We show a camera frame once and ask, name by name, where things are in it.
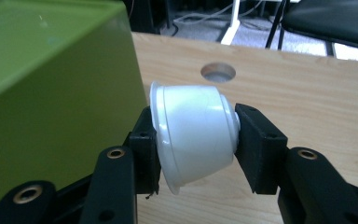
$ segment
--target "floor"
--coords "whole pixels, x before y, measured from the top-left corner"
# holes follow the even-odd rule
[[[189,15],[190,12],[182,12],[183,15]],[[227,26],[229,25],[229,14],[219,15],[220,17],[198,16],[196,19],[177,19],[174,24],[176,27],[163,27],[162,35],[174,35],[175,37],[198,39],[205,41],[220,42]],[[272,26],[273,17],[268,19],[261,17],[240,17],[241,25],[237,31],[232,45],[246,46],[252,48],[264,48],[269,36],[269,30]],[[271,48],[276,49],[278,45],[279,31],[275,34]],[[295,53],[306,53],[312,55],[325,56],[324,42],[307,38],[301,35],[285,33],[283,40],[283,51]],[[343,60],[358,61],[358,49],[335,44],[337,58]]]

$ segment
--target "white cup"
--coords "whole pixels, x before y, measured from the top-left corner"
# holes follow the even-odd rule
[[[158,157],[173,194],[232,163],[240,123],[216,87],[164,87],[153,82],[150,107]]]

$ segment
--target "black chair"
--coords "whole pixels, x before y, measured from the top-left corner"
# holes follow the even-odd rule
[[[278,49],[282,49],[284,30],[326,42],[326,52],[335,56],[332,43],[358,48],[358,0],[301,0],[290,6],[282,0],[268,36],[266,49],[282,25]]]

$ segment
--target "chair seat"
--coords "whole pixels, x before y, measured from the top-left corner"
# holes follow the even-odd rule
[[[284,15],[282,27],[358,48],[358,0],[302,0]]]

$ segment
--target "wooden surface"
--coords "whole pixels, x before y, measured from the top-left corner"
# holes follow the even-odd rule
[[[358,62],[264,49],[133,35],[145,91],[163,85],[215,85],[228,100],[261,110],[289,138],[289,147],[323,153],[358,186]],[[232,65],[227,83],[205,80],[206,63]],[[252,194],[234,160],[228,168],[172,195],[138,196],[139,223],[282,223],[277,196]]]

